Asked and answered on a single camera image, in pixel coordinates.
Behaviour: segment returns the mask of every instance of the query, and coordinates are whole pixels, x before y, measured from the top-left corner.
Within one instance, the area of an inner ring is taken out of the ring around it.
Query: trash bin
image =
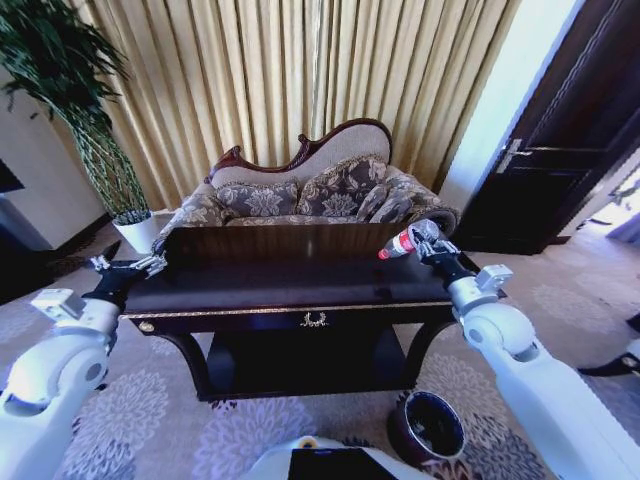
[[[389,414],[387,433],[400,458],[416,468],[454,459],[465,444],[462,423],[451,405],[422,391],[398,402]]]

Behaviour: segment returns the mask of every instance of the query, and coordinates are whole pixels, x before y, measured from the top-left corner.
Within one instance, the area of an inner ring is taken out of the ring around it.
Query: dark wooden table
[[[180,349],[203,401],[410,389],[454,319],[415,255],[377,258],[404,227],[176,229],[169,267],[131,290],[124,316]],[[422,324],[406,356],[402,323]],[[206,357],[195,332],[215,332]]]

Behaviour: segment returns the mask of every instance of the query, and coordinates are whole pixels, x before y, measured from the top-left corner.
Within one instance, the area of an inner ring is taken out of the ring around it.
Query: dark wooden door
[[[454,240],[539,253],[640,143],[640,1],[587,0]]]

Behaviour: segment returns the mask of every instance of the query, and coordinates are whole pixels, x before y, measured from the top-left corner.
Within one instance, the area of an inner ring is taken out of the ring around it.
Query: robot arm
[[[629,434],[576,371],[549,354],[530,320],[498,303],[511,271],[493,265],[475,276],[454,245],[412,227],[418,256],[443,278],[465,340],[496,373],[500,393],[553,473],[564,480],[640,478],[640,449]]]
[[[107,372],[129,287],[165,265],[159,257],[123,267],[111,265],[104,254],[92,261],[102,280],[83,299],[52,289],[32,302],[55,322],[56,335],[18,358],[0,395],[2,480],[53,478],[71,442],[74,418]]]

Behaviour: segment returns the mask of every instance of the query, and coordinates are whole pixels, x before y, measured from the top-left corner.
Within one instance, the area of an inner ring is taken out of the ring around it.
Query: potted plant
[[[111,133],[101,101],[118,94],[105,75],[126,78],[123,56],[63,0],[0,2],[0,64],[24,90],[71,129],[89,180],[116,228],[140,253],[151,250],[157,229],[131,162]]]

